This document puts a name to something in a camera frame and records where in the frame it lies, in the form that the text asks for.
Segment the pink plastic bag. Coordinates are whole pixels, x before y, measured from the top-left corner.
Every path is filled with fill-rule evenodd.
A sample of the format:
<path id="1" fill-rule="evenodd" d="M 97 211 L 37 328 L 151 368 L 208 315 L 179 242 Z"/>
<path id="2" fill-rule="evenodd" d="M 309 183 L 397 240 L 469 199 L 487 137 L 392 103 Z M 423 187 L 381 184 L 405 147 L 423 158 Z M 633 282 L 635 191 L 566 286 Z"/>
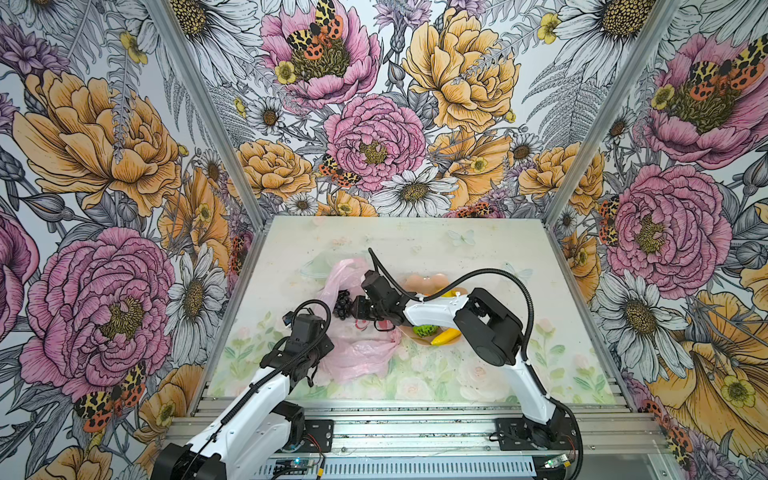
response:
<path id="1" fill-rule="evenodd" d="M 361 283 L 368 270 L 369 265 L 362 258 L 340 260 L 332 267 L 319 299 L 331 310 L 336 307 L 341 291 L 348 291 L 350 302 L 354 301 L 364 294 Z M 321 371 L 338 383 L 365 375 L 384 377 L 402 339 L 400 331 L 388 331 L 390 327 L 385 322 L 379 331 L 372 321 L 363 321 L 352 314 L 341 319 L 332 313 L 328 336 L 334 349 L 321 360 Z"/>

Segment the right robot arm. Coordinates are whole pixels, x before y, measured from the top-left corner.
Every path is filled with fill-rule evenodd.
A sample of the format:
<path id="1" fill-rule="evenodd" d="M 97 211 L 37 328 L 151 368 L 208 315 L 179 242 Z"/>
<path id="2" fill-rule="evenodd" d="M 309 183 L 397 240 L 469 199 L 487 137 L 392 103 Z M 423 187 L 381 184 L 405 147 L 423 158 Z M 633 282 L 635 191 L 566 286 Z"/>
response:
<path id="1" fill-rule="evenodd" d="M 496 275 L 510 280 L 522 293 L 527 317 L 521 321 L 488 290 L 447 297 L 454 287 L 474 277 Z M 502 372 L 522 411 L 516 435 L 539 449 L 553 449 L 561 440 L 574 449 L 583 445 L 573 412 L 544 387 L 528 356 L 534 305 L 524 283 L 512 273 L 483 268 L 471 271 L 430 296 L 403 290 L 388 275 L 365 273 L 364 291 L 351 303 L 350 315 L 394 326 L 436 326 L 460 332 L 480 360 Z"/>

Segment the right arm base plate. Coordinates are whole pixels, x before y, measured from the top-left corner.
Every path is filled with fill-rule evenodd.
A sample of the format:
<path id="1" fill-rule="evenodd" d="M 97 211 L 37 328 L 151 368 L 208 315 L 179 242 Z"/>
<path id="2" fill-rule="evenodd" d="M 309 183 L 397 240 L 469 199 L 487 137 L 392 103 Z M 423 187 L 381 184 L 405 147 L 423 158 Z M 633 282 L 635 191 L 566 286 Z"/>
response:
<path id="1" fill-rule="evenodd" d="M 488 439 L 498 443 L 502 451 L 575 451 L 581 445 L 571 418 L 554 419 L 548 424 L 538 424 L 523 417 L 497 418 Z"/>

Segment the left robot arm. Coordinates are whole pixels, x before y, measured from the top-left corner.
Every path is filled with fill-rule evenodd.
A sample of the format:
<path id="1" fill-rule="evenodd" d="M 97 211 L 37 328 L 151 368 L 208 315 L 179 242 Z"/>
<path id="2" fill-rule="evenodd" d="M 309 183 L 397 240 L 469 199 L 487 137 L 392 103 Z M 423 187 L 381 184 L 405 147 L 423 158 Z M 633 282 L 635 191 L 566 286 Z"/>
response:
<path id="1" fill-rule="evenodd" d="M 153 479 L 252 479 L 273 454 L 301 445 L 305 411 L 287 397 L 334 348 L 328 336 L 332 312 L 318 305 L 323 317 L 308 303 L 284 317 L 290 334 L 262 358 L 248 388 L 186 444 L 167 444 Z"/>

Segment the fake yellow banana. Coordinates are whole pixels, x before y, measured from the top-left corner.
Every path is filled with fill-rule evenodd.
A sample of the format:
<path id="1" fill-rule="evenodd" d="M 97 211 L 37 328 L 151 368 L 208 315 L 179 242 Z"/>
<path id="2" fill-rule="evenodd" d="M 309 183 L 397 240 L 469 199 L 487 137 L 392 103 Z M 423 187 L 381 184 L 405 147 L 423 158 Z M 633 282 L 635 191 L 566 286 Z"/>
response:
<path id="1" fill-rule="evenodd" d="M 436 335 L 430 342 L 432 346 L 445 346 L 451 345 L 457 342 L 461 338 L 462 334 L 458 329 L 448 328 L 443 329 L 438 335 Z"/>

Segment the fake black grape bunch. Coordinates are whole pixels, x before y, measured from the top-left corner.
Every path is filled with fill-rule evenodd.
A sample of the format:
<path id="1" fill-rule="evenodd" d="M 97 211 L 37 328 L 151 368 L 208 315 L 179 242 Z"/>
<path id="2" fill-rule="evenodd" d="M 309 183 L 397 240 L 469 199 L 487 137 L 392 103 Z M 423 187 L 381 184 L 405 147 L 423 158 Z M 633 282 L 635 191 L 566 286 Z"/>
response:
<path id="1" fill-rule="evenodd" d="M 340 320 L 346 320 L 353 314 L 354 298 L 349 290 L 339 290 L 333 307 L 333 314 Z"/>

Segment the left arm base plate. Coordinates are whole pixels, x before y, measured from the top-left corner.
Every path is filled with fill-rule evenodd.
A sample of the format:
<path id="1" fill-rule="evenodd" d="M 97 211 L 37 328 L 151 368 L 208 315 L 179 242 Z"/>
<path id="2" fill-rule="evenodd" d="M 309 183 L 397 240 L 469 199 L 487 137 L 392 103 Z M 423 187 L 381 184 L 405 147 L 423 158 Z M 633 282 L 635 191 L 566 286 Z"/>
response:
<path id="1" fill-rule="evenodd" d="M 334 440 L 333 420 L 310 419 L 304 423 L 302 436 L 283 449 L 286 453 L 323 454 L 330 453 Z"/>

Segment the fake green custard apple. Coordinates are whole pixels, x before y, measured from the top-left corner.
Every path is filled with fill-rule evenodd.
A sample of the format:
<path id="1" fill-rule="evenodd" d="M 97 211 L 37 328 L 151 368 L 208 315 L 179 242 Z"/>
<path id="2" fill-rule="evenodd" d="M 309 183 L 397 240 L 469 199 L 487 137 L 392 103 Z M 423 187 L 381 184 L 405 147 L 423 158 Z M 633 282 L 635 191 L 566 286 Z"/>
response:
<path id="1" fill-rule="evenodd" d="M 419 338 L 426 338 L 426 337 L 433 337 L 434 335 L 436 335 L 440 331 L 440 328 L 434 325 L 421 325 L 421 326 L 414 326 L 412 328 L 412 331 Z"/>

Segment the pink petal-shaped bowl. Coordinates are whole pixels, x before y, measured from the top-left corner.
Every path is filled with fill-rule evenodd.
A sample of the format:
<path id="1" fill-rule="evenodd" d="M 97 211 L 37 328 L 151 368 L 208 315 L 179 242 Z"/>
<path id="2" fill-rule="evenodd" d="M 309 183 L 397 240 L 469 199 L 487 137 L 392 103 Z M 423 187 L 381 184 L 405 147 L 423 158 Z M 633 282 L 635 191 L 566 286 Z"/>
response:
<path id="1" fill-rule="evenodd" d="M 405 290 L 409 292 L 415 292 L 416 294 L 428 296 L 442 290 L 444 287 L 448 286 L 449 284 L 450 284 L 450 280 L 448 279 L 447 276 L 443 274 L 434 274 L 431 276 L 422 276 L 418 274 L 412 274 L 408 276 L 405 281 Z M 417 335 L 413 333 L 412 328 L 413 327 L 401 325 L 398 327 L 398 330 L 406 337 L 414 340 L 417 344 L 424 345 L 424 346 L 432 346 L 430 344 L 431 340 L 436 335 L 438 335 L 443 329 L 448 329 L 446 327 L 439 327 L 440 331 L 433 337 L 419 338 Z"/>

